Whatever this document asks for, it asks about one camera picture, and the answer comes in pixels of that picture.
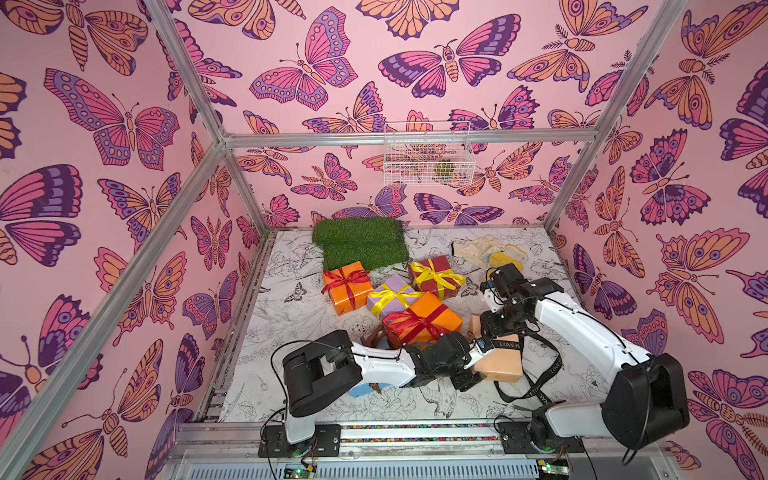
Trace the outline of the large orange gift box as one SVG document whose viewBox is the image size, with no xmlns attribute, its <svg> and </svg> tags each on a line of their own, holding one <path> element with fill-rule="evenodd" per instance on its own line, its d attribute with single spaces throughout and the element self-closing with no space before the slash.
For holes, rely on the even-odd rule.
<svg viewBox="0 0 768 480">
<path fill-rule="evenodd" d="M 427 292 L 408 309 L 388 314 L 382 325 L 393 340 L 397 339 L 402 345 L 414 345 L 459 332 L 463 320 L 437 296 Z"/>
</svg>

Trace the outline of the peach gift box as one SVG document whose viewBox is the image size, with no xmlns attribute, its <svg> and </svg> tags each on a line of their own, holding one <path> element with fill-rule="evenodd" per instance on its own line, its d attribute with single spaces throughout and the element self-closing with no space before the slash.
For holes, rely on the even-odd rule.
<svg viewBox="0 0 768 480">
<path fill-rule="evenodd" d="M 481 319 L 473 315 L 469 331 L 476 340 L 483 340 L 493 349 L 471 367 L 473 373 L 480 373 L 485 380 L 500 383 L 516 383 L 523 376 L 521 339 L 517 334 L 492 338 L 481 330 Z"/>
</svg>

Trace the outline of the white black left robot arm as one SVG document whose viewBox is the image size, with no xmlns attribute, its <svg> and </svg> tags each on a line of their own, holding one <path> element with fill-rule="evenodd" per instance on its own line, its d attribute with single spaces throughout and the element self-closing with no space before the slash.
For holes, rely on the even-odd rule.
<svg viewBox="0 0 768 480">
<path fill-rule="evenodd" d="M 468 340 L 449 332 L 425 346 L 405 345 L 396 350 L 366 347 L 335 330 L 318 340 L 302 340 L 282 360 L 285 439 L 299 445 L 315 436 L 316 417 L 342 396 L 370 384 L 420 388 L 448 378 L 466 391 L 483 379 L 473 370 L 495 347 L 488 336 Z"/>
</svg>

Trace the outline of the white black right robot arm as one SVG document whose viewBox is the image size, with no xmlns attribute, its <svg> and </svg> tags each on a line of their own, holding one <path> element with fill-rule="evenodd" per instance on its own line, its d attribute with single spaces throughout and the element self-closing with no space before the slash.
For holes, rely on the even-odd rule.
<svg viewBox="0 0 768 480">
<path fill-rule="evenodd" d="M 515 334 L 545 346 L 534 326 L 553 330 L 575 348 L 606 381 L 601 401 L 543 400 L 528 432 L 540 451 L 571 437 L 612 438 L 630 452 L 678 432 L 690 423 L 682 365 L 673 356 L 653 354 L 584 310 L 549 278 L 527 280 L 513 264 L 489 271 L 481 285 L 489 307 L 480 317 L 488 339 Z"/>
</svg>

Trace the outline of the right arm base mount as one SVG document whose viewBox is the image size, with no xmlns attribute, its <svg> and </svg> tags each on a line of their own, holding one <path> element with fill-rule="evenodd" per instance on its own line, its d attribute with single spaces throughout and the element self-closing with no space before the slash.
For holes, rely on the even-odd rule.
<svg viewBox="0 0 768 480">
<path fill-rule="evenodd" d="M 557 454 L 584 453 L 577 437 L 558 437 L 546 430 L 539 422 L 501 419 L 494 422 L 505 454 Z"/>
</svg>

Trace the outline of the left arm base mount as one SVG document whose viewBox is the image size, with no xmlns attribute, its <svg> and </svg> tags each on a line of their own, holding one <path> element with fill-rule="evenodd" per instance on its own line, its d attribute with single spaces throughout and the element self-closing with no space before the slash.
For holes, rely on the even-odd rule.
<svg viewBox="0 0 768 480">
<path fill-rule="evenodd" d="M 341 446 L 341 426 L 320 424 L 308 439 L 289 442 L 285 427 L 267 425 L 261 433 L 258 457 L 263 459 L 337 457 Z"/>
</svg>

